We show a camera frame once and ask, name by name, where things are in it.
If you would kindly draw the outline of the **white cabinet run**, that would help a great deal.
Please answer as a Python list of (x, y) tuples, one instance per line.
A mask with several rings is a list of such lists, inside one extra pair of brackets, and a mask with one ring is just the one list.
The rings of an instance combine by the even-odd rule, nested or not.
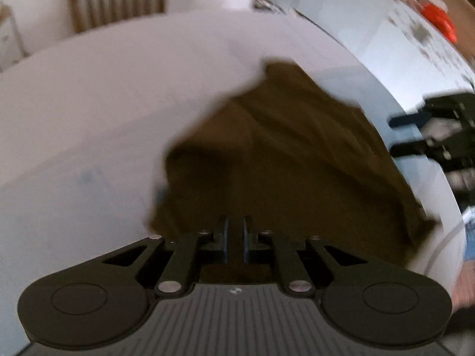
[(394, 95), (474, 87), (449, 40), (400, 0), (267, 0), (309, 19), (352, 52)]

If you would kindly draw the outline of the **red plastic bag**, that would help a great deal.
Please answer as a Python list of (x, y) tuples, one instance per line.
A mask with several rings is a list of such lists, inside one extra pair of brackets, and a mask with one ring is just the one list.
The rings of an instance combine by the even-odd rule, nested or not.
[(457, 43), (457, 29), (449, 15), (437, 5), (425, 2), (421, 15), (426, 18), (450, 43)]

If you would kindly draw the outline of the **white blue table cloth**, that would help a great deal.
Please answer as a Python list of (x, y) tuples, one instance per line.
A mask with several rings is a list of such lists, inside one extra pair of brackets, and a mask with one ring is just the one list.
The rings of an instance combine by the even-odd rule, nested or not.
[[(227, 260), (206, 257), (183, 297), (161, 300), (137, 330), (98, 348), (31, 341), (18, 301), (33, 282), (141, 239), (167, 189), (172, 143), (256, 85), (264, 64), (299, 65), (359, 107), (390, 145), (400, 104), (343, 46), (302, 18), (194, 12), (78, 35), (1, 75), (1, 353), (3, 355), (451, 355), (444, 333), (415, 348), (345, 337), (307, 298), (290, 297), (263, 262), (244, 260), (243, 221), (228, 220)], [(401, 268), (450, 294), (465, 251), (463, 220), (440, 167), (394, 163), (436, 229)]]

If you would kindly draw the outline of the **brown garment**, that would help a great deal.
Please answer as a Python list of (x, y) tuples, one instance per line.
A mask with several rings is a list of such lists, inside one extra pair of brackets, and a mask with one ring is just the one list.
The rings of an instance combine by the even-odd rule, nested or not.
[(436, 229), (357, 106), (296, 63), (270, 60), (253, 87), (225, 99), (174, 141), (167, 189), (149, 222), (175, 240), (249, 216), (293, 240), (320, 236), (404, 266)]

